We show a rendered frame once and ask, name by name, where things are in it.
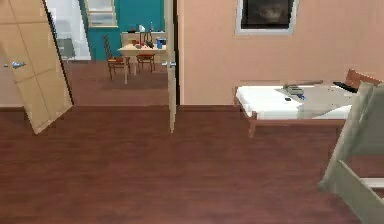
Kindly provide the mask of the white bed with wooden frame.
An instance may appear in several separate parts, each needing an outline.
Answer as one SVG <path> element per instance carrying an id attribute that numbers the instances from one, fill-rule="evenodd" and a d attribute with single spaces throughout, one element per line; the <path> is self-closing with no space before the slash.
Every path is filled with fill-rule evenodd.
<path id="1" fill-rule="evenodd" d="M 343 124 L 362 83 L 377 86 L 382 80 L 349 69 L 344 82 L 325 84 L 322 80 L 277 86 L 244 85 L 234 91 L 234 103 L 244 112 L 248 136 L 262 125 L 333 125 Z M 298 86 L 306 100 L 290 95 L 285 88 Z"/>

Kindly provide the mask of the light wooden dining table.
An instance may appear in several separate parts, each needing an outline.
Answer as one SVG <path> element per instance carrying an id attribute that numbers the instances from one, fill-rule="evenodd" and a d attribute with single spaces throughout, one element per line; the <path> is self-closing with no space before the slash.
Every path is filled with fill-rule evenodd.
<path id="1" fill-rule="evenodd" d="M 156 62 L 159 63 L 161 58 L 167 58 L 166 46 L 163 46 L 161 49 L 158 49 L 156 46 L 153 48 L 142 46 L 138 49 L 133 44 L 127 44 L 118 49 L 121 56 L 123 57 L 124 62 L 124 82 L 128 83 L 128 75 L 130 72 L 133 72 L 134 75 L 137 74 L 137 60 L 136 56 L 138 54 L 154 54 L 157 56 Z"/>

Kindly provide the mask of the light wooden room door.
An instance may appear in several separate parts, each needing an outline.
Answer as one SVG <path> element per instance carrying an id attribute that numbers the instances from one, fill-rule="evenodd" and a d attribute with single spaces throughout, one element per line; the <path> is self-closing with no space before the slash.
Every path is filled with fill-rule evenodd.
<path id="1" fill-rule="evenodd" d="M 174 31 L 173 31 L 173 0 L 164 0 L 164 21 L 165 30 L 168 34 L 166 42 L 167 50 L 167 62 L 174 62 L 175 51 L 174 51 Z M 176 120 L 176 78 L 175 78 L 175 67 L 167 68 L 168 76 L 168 98 L 169 98 L 169 127 L 170 132 L 173 133 L 175 129 Z"/>
<path id="2" fill-rule="evenodd" d="M 25 62 L 18 69 L 4 64 Z M 11 76 L 38 134 L 73 106 L 69 84 L 45 0 L 0 0 L 0 71 Z"/>

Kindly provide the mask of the beige kitchen counter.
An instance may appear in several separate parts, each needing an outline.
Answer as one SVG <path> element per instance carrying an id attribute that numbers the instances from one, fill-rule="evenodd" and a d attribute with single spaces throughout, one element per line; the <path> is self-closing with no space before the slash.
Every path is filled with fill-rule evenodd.
<path id="1" fill-rule="evenodd" d="M 150 34 L 144 34 L 140 32 L 135 33 L 129 33 L 129 32 L 122 32 L 120 34 L 121 37 L 121 44 L 123 46 L 131 44 L 133 40 L 145 42 L 146 40 L 152 41 L 153 43 L 156 43 L 157 39 L 166 39 L 168 37 L 168 34 L 166 32 L 151 32 Z"/>

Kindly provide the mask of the white framed window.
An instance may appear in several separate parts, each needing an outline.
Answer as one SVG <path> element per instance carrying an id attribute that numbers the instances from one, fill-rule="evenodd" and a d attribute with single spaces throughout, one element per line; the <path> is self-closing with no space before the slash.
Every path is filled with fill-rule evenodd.
<path id="1" fill-rule="evenodd" d="M 116 27 L 114 0 L 84 0 L 90 27 Z"/>

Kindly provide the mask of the grey framed dark picture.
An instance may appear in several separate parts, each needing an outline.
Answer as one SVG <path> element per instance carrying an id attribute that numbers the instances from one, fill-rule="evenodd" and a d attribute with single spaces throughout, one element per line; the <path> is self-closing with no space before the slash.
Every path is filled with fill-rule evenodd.
<path id="1" fill-rule="evenodd" d="M 292 35 L 300 0 L 237 0 L 236 35 Z"/>

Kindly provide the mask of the brown wooden chair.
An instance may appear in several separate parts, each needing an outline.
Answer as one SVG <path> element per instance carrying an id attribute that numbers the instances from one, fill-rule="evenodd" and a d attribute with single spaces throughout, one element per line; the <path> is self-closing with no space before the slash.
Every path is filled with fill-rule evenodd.
<path id="1" fill-rule="evenodd" d="M 155 70 L 155 55 L 154 54 L 138 54 L 136 56 L 138 71 L 144 68 L 145 64 L 150 66 L 150 72 Z"/>
<path id="2" fill-rule="evenodd" d="M 129 56 L 114 56 L 110 47 L 108 36 L 103 36 L 104 50 L 107 58 L 107 66 L 110 74 L 110 79 L 116 76 L 117 68 L 128 68 L 128 72 L 131 72 L 130 57 Z"/>

